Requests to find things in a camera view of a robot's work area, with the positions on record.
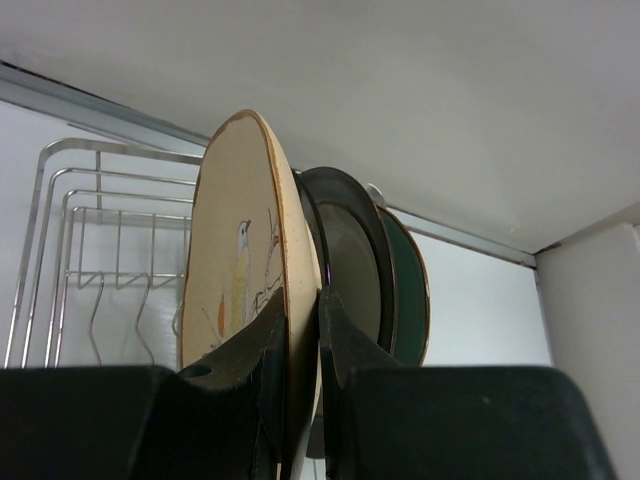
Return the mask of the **black rimmed patterned plate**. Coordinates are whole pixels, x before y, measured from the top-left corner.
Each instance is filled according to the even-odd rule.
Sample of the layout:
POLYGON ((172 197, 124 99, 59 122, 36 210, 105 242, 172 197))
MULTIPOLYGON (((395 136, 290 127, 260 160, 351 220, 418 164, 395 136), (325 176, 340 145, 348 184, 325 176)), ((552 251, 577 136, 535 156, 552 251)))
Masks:
MULTIPOLYGON (((312 260, 314 261, 314 272, 317 274, 319 290, 330 283, 330 263, 324 227, 316 202, 303 181, 302 175, 296 170, 292 171, 298 196, 301 202, 306 224, 310 232, 310 243, 312 245, 312 260)), ((323 387, 322 387, 322 367, 321 360, 318 360, 318 381, 316 406, 311 423, 309 443, 306 456, 314 460, 325 459, 324 441, 324 412, 323 412, 323 387)))

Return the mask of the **teal round flower plate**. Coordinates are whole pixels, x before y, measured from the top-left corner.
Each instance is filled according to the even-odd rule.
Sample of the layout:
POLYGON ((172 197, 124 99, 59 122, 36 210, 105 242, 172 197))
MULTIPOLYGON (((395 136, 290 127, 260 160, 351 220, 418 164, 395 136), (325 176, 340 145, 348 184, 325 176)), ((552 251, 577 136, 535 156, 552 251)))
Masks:
POLYGON ((405 366, 420 367, 430 334, 430 290, 424 259, 414 238, 388 209, 378 212, 385 227, 395 273, 397 321, 393 357, 405 366))

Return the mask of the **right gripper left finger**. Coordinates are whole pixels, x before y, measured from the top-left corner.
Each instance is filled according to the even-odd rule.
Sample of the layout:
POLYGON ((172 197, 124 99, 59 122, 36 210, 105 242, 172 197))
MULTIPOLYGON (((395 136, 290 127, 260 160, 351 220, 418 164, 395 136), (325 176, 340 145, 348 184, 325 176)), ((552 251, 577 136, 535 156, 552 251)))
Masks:
POLYGON ((5 479, 274 479, 283 459, 287 318, 276 292, 180 371, 7 369, 5 479))

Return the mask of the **tan plate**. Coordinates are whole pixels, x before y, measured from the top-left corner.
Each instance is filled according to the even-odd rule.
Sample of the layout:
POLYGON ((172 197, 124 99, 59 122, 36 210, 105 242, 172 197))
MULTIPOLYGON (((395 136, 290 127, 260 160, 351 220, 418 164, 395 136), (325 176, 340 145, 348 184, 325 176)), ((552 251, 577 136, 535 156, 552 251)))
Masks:
POLYGON ((316 243, 293 173, 263 116, 242 110, 216 131, 204 153, 191 214, 181 319, 181 366, 229 341, 276 293, 288 319, 284 458, 280 478, 303 472, 319 394, 320 290, 316 243))

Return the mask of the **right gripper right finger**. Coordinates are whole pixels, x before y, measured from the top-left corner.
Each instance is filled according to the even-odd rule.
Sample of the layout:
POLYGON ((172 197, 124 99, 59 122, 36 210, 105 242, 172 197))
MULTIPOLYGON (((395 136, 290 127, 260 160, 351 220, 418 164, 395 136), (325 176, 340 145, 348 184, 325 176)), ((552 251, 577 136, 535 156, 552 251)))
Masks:
POLYGON ((608 453, 576 384, 535 366, 409 368, 324 288, 318 320, 331 479, 604 479, 608 453))

